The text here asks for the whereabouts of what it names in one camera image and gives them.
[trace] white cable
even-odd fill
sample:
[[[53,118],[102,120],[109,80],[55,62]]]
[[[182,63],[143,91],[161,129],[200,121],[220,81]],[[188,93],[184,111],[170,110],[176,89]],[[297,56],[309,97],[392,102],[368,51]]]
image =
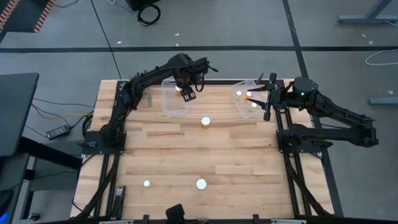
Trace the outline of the white cable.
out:
[[[393,26],[395,26],[395,27],[398,27],[397,24],[393,24],[393,23],[391,23],[391,22],[386,22],[386,23],[388,23],[388,24],[390,24],[390,25],[393,25]],[[395,50],[383,50],[383,51],[380,51],[380,52],[378,52],[378,53],[376,53],[376,54],[372,54],[372,55],[370,55],[370,56],[365,60],[365,63],[366,63],[366,65],[398,65],[398,62],[392,62],[392,63],[369,63],[369,62],[368,62],[368,60],[369,60],[370,58],[373,58],[373,57],[376,56],[376,55],[383,54],[383,53],[386,53],[386,52],[394,52],[394,51],[397,51],[397,50],[398,50],[398,49],[395,49]]]

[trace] clear plastic container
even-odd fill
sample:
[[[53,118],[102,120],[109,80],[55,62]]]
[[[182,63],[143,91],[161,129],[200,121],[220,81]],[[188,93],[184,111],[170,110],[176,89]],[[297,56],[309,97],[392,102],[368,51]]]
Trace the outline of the clear plastic container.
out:
[[[174,80],[162,82],[162,110],[167,116],[184,116],[188,113],[188,105],[175,89]]]
[[[259,105],[254,105],[251,101],[245,100],[245,97],[248,97],[250,99],[266,102],[266,99],[262,95],[264,92],[250,92],[251,96],[247,96],[248,90],[253,88],[258,88],[254,80],[245,80],[234,84],[231,89],[232,99],[244,119],[260,116],[264,113]]]

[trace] gray floor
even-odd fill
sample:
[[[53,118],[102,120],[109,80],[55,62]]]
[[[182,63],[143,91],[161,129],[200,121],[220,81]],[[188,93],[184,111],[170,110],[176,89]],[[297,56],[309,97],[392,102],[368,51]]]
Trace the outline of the gray floor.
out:
[[[116,0],[126,6],[123,0]],[[69,0],[58,0],[66,4]],[[134,14],[106,0],[94,0],[106,35],[113,47],[278,45],[293,46],[281,1],[161,0],[159,23],[140,26]],[[340,14],[363,14],[375,0],[289,0],[301,46],[398,46],[398,27],[389,24],[339,26]],[[393,1],[383,14],[397,14]],[[0,48],[107,47],[89,1],[65,9],[53,8],[38,34],[8,33]],[[256,78],[264,72],[279,78],[300,76],[295,52],[209,51],[186,52],[192,59],[208,57],[220,73],[209,78]],[[374,96],[397,96],[398,65],[368,66],[374,52],[304,52],[308,75],[320,91],[337,104],[374,118],[380,145],[370,149],[336,142],[330,149],[331,163],[345,216],[398,220],[398,131],[396,106],[370,106]],[[176,52],[116,52],[123,78],[162,65]],[[398,52],[375,58],[375,62],[396,62]],[[110,53],[0,54],[0,74],[40,74],[36,98],[92,105],[100,80],[117,79]],[[86,113],[89,108],[57,106],[35,101],[37,106],[57,114]],[[74,124],[77,119],[68,119]],[[40,133],[63,125],[44,120],[31,110],[27,124]],[[24,135],[48,142],[29,129]],[[82,139],[80,128],[55,141]],[[74,189],[39,192],[32,212],[42,214],[40,222],[68,217]]]

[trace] wooden board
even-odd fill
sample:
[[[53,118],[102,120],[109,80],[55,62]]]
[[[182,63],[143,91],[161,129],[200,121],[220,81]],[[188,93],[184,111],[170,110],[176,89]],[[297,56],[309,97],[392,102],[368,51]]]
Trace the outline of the wooden board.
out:
[[[111,116],[116,82],[101,82],[93,130]],[[178,203],[185,218],[252,218],[255,213],[260,218],[293,218],[284,160],[275,137],[276,117],[273,114],[270,122],[263,121],[262,115],[242,119],[230,88],[205,86],[189,102],[188,114],[178,118],[162,111],[160,87],[150,88],[152,107],[141,100],[126,121],[126,151],[116,181],[116,187],[127,187],[123,219],[142,219],[144,214],[163,219],[166,209]],[[291,112],[293,122],[311,126],[307,112]],[[208,129],[200,124],[204,116],[211,118]],[[308,188],[333,212],[321,161],[310,154],[300,156]],[[95,156],[80,172],[75,203],[81,208],[98,187],[102,160],[103,156]],[[205,190],[197,189],[198,179],[207,181]],[[152,185],[144,187],[145,180]],[[107,196],[106,192],[101,214]],[[301,194],[297,196],[303,213]],[[73,208],[71,216],[78,213]]]

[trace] butcher block tabletop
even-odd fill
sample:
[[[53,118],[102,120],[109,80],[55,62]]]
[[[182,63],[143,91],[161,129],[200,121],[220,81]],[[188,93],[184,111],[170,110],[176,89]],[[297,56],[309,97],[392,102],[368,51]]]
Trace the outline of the butcher block tabletop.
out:
[[[287,85],[292,80],[284,81]],[[110,119],[117,82],[101,82],[91,125],[94,131]],[[232,99],[231,85],[206,85],[188,103],[187,115],[171,118],[162,111],[160,86],[149,90],[152,99],[143,98],[138,110],[126,119],[126,150],[120,157],[116,180],[116,188],[126,186],[123,219],[140,220],[145,214],[150,219],[166,219],[166,209],[179,203],[186,219],[241,219],[253,214],[260,218],[294,217],[275,135],[275,113],[269,122],[262,114],[243,119]],[[306,111],[290,110],[293,123],[312,126]],[[207,129],[200,122],[204,116],[211,119]],[[326,211],[333,213],[321,160],[304,153],[300,158],[308,189]],[[102,162],[103,156],[96,155],[81,168],[74,199],[80,208],[98,188]],[[197,188],[199,179],[207,183],[204,190]],[[304,214],[297,186],[296,192],[300,213]],[[107,198],[108,189],[100,215],[105,214]],[[73,207],[71,216],[79,212]]]

